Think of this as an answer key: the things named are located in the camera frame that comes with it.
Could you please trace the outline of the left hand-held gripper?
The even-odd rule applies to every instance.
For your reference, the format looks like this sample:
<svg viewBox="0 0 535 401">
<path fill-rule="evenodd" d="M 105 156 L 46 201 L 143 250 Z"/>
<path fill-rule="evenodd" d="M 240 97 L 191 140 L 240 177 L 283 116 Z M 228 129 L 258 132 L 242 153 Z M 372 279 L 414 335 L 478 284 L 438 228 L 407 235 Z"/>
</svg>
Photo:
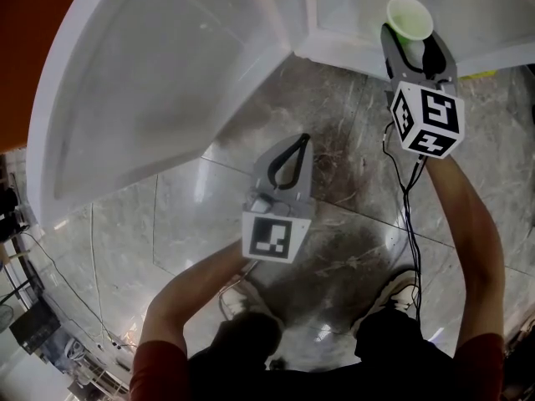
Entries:
<svg viewBox="0 0 535 401">
<path fill-rule="evenodd" d="M 292 262 L 312 223 L 313 143 L 309 134 L 277 142 L 256 161 L 242 212 L 242 254 Z"/>
</svg>

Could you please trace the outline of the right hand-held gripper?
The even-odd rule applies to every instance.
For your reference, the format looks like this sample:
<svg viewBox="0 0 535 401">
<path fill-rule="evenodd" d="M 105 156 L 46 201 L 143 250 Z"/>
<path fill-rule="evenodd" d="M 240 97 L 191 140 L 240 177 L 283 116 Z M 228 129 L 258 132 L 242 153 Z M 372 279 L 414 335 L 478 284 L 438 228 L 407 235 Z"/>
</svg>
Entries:
<svg viewBox="0 0 535 401">
<path fill-rule="evenodd" d="M 457 80 L 457 66 L 449 48 L 437 32 L 423 43 L 423 70 L 413 66 L 394 31 L 381 27 L 380 41 L 387 74 L 398 84 L 390 113 L 403 150 L 446 158 L 465 138 L 465 104 L 456 96 L 417 85 L 423 79 L 437 83 Z"/>
</svg>

